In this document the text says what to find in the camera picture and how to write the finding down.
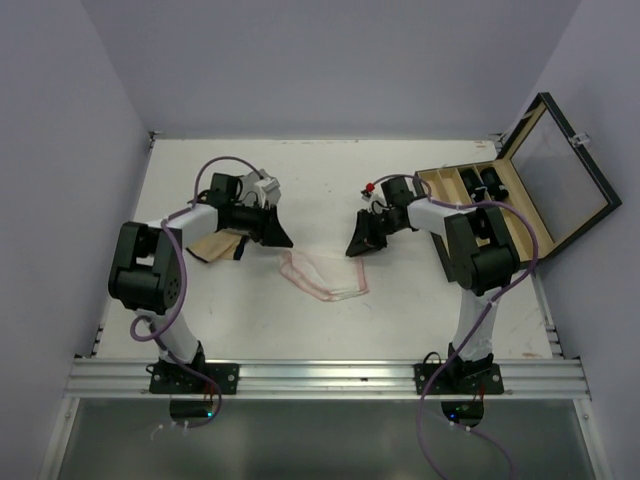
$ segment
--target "case lid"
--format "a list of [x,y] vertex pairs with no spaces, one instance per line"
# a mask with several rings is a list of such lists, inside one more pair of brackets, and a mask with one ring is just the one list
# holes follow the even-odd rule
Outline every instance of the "case lid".
[[531,219],[536,230],[548,233],[539,239],[546,244],[544,257],[562,251],[622,203],[579,140],[551,95],[539,93],[496,160],[513,166],[539,217]]

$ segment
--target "black mounting plate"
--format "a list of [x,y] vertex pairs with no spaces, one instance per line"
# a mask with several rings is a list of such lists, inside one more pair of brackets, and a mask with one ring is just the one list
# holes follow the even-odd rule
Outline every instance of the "black mounting plate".
[[[439,363],[416,363],[413,366],[413,379],[418,395],[422,395],[427,381],[439,367]],[[475,395],[483,385],[485,395],[502,395],[504,393],[499,365],[493,363],[489,370],[461,378],[456,384],[447,377],[446,372],[442,372],[436,378],[427,395]]]
[[[147,367],[151,373],[149,393],[155,395],[190,395],[204,393],[205,382],[185,372],[178,365],[159,361]],[[226,362],[207,362],[198,369],[218,384],[223,395],[235,395],[240,365]]]

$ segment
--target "open black case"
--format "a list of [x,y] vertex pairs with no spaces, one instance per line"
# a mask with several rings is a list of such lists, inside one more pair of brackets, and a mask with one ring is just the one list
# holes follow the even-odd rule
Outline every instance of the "open black case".
[[[481,176],[493,167],[513,205],[533,226],[540,261],[551,258],[621,205],[620,197],[597,167],[549,93],[539,93],[492,162],[458,165],[416,174],[426,181],[433,197],[449,203],[470,204],[461,172]],[[423,185],[415,188],[424,194]],[[531,261],[533,245],[522,223],[502,210],[518,250],[521,267]],[[449,281],[453,280],[446,240],[432,234]]]

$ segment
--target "white wall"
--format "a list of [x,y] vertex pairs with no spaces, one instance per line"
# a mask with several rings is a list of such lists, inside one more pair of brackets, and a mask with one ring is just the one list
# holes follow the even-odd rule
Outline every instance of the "white wall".
[[83,0],[147,127],[173,136],[486,138],[579,0]]
[[638,477],[640,2],[583,0],[534,92],[548,90],[624,202],[543,270],[562,344],[584,361],[619,478]]
[[0,465],[40,467],[147,135],[79,2],[0,2]]

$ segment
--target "glass panel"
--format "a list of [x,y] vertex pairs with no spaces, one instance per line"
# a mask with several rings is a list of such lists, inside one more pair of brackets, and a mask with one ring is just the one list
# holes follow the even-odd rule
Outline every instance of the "glass panel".
[[554,241],[573,233],[606,205],[549,112],[511,161]]
[[[594,478],[573,402],[485,404],[479,428],[507,447],[518,478]],[[166,400],[84,400],[59,478],[435,479],[416,440],[416,405],[236,399],[183,436],[169,426]],[[452,478],[507,478],[493,446],[437,415],[425,415],[426,437]]]

